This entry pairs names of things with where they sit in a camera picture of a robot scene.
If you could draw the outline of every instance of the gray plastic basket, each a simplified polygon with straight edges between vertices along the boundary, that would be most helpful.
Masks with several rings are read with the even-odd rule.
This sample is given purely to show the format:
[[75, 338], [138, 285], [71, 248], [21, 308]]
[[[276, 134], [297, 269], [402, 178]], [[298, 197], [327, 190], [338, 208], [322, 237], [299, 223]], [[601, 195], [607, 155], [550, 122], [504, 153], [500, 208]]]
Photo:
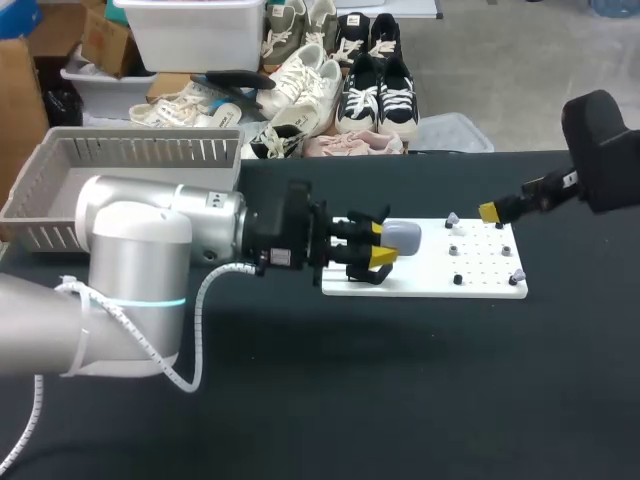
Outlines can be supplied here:
[[0, 227], [33, 252], [81, 252], [74, 231], [80, 189], [94, 175], [235, 189], [243, 133], [236, 129], [53, 128], [0, 211]]

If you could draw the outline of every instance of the white label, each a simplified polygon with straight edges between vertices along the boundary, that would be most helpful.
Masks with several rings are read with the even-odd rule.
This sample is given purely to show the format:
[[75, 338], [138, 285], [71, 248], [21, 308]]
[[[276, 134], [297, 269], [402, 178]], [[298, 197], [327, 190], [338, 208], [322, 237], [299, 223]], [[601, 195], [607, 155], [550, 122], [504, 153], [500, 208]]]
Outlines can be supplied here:
[[578, 183], [578, 172], [571, 172], [569, 175], [566, 175], [562, 179], [562, 184], [564, 185], [564, 188], [569, 188], [570, 186], [575, 185], [576, 183]]
[[288, 267], [291, 265], [291, 250], [285, 250], [283, 248], [271, 249], [271, 263], [273, 265], [282, 265]]
[[222, 208], [226, 200], [226, 193], [209, 192], [205, 206], [210, 208]]
[[360, 15], [349, 15], [347, 17], [347, 25], [350, 27], [360, 26]]
[[273, 10], [271, 10], [271, 15], [282, 18], [284, 16], [284, 5], [274, 5]]

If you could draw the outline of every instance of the plastic bag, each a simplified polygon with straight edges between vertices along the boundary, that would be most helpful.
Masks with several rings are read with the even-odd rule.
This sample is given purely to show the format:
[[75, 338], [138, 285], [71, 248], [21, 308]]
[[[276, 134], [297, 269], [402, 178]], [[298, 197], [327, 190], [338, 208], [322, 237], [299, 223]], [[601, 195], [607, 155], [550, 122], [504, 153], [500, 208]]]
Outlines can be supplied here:
[[50, 127], [81, 127], [82, 99], [72, 90], [48, 90], [42, 95]]

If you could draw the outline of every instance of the sneaker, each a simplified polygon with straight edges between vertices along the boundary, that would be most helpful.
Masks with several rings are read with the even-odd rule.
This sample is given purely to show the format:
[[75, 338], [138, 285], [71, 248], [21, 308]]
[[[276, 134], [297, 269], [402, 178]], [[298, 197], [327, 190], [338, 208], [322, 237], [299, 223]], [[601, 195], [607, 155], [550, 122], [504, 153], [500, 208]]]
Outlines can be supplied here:
[[327, 131], [333, 122], [336, 105], [340, 99], [342, 72], [335, 60], [327, 61], [318, 72], [307, 71], [307, 86], [300, 94], [296, 105], [311, 103], [316, 106], [320, 121], [311, 136]]
[[131, 121], [145, 127], [215, 127], [214, 120], [206, 113], [207, 108], [201, 105], [171, 103], [164, 99], [129, 109]]
[[174, 104], [195, 104], [210, 107], [216, 98], [216, 92], [196, 82], [189, 82], [178, 93], [161, 95], [155, 100], [165, 100]]
[[269, 28], [260, 51], [265, 71], [274, 72], [300, 48], [306, 14], [304, 0], [286, 0], [284, 5], [269, 5]]
[[270, 120], [293, 105], [306, 86], [307, 69], [317, 71], [323, 63], [324, 49], [316, 43], [305, 45], [294, 52], [280, 69], [271, 74], [270, 78], [276, 82], [276, 87], [258, 92], [256, 101], [262, 105], [262, 114]]
[[381, 62], [392, 56], [402, 58], [400, 26], [390, 13], [378, 15], [376, 21], [373, 22], [369, 55]]
[[353, 157], [357, 155], [401, 155], [404, 145], [397, 133], [379, 135], [363, 131], [335, 137], [321, 136], [305, 140], [303, 157]]
[[315, 130], [319, 120], [318, 111], [312, 104], [288, 107], [276, 115], [258, 136], [242, 146], [240, 158], [257, 160], [293, 156]]
[[342, 74], [347, 75], [358, 55], [369, 50], [369, 17], [351, 13], [338, 18], [336, 53], [331, 55], [340, 63]]
[[333, 0], [316, 0], [304, 26], [303, 45], [317, 43], [329, 55], [335, 51], [338, 13]]
[[351, 67], [342, 88], [336, 112], [336, 129], [340, 133], [375, 131], [378, 123], [378, 77], [376, 62], [360, 55]]
[[380, 79], [380, 123], [378, 132], [396, 132], [403, 142], [418, 132], [418, 101], [409, 69], [400, 57], [387, 60]]

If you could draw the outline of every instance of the robotic arm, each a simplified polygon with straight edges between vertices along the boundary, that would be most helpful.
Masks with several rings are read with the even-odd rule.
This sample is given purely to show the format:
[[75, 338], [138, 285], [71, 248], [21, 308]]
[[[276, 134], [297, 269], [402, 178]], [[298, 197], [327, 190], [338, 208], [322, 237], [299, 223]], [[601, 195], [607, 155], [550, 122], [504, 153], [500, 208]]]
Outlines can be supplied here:
[[512, 223], [578, 197], [594, 213], [640, 205], [640, 131], [629, 130], [613, 97], [598, 90], [568, 102], [562, 129], [573, 167], [525, 183], [520, 195], [480, 206], [487, 223]]
[[259, 276], [310, 266], [318, 285], [332, 261], [346, 264], [354, 280], [379, 284], [398, 255], [413, 255], [420, 244], [417, 225], [383, 225], [388, 213], [349, 212], [348, 221], [335, 221], [325, 202], [311, 201], [305, 182], [292, 182], [277, 208], [258, 211], [238, 192], [94, 177], [79, 195], [75, 222], [78, 243], [91, 254], [88, 288], [67, 279], [59, 290], [80, 292], [71, 296], [0, 275], [0, 373], [167, 373], [181, 344], [190, 264]]

